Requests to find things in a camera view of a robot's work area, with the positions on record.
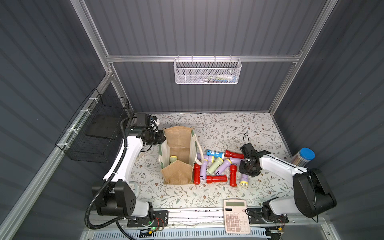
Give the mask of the red flashlight top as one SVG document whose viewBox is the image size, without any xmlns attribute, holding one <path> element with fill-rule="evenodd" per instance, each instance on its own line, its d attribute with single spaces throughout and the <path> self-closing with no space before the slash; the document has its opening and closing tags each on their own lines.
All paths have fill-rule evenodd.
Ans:
<svg viewBox="0 0 384 240">
<path fill-rule="evenodd" d="M 244 155 L 243 154 L 239 154 L 239 153 L 234 153 L 234 152 L 231 152 L 231 151 L 225 151 L 224 152 L 224 156 L 225 158 L 235 158 L 235 159 L 244 159 Z"/>
</svg>

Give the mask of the pale green flashlight top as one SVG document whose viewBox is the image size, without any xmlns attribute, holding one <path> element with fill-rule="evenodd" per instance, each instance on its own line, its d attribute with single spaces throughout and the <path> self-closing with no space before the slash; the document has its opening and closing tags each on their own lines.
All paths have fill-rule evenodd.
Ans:
<svg viewBox="0 0 384 240">
<path fill-rule="evenodd" d="M 177 156 L 170 156 L 170 164 L 174 163 L 177 160 L 178 160 Z"/>
</svg>

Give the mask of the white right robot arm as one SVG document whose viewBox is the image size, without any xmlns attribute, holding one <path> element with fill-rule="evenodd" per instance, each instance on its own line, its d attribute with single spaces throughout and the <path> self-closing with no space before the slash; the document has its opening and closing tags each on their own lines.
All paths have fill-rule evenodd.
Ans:
<svg viewBox="0 0 384 240">
<path fill-rule="evenodd" d="M 302 214 L 314 218 L 337 206 L 337 200 L 325 175 L 319 169 L 297 167 L 273 157 L 268 151 L 241 148 L 244 160 L 240 163 L 240 173 L 257 177 L 266 170 L 292 184 L 294 193 L 288 197 L 275 197 L 262 205 L 262 217 L 267 223 L 274 222 L 284 215 Z"/>
</svg>

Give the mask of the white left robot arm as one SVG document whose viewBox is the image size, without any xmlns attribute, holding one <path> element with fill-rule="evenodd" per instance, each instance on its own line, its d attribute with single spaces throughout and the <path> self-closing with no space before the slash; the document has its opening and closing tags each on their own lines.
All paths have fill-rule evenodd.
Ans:
<svg viewBox="0 0 384 240">
<path fill-rule="evenodd" d="M 139 201 L 129 185 L 131 172 L 145 145 L 159 145 L 165 140 L 163 130 L 144 131 L 140 137 L 134 134 L 123 137 L 112 167 L 103 179 L 96 181 L 92 187 L 98 215 L 141 218 L 149 215 L 151 204 Z"/>
</svg>

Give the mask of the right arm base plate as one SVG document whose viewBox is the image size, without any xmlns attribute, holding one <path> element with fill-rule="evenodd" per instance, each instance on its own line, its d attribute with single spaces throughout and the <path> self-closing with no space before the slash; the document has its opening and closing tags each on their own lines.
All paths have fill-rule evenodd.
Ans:
<svg viewBox="0 0 384 240">
<path fill-rule="evenodd" d="M 250 224 L 287 224 L 287 215 L 275 215 L 268 208 L 247 208 L 245 213 L 248 215 Z"/>
</svg>

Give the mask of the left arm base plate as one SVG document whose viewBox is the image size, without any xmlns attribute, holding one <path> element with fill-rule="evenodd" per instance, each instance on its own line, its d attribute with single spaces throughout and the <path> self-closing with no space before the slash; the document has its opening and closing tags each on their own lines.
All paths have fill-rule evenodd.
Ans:
<svg viewBox="0 0 384 240">
<path fill-rule="evenodd" d="M 143 227 L 166 227 L 168 225 L 169 211 L 154 211 L 149 213 L 147 217 L 135 217 L 129 219 L 128 228 L 143 228 Z"/>
</svg>

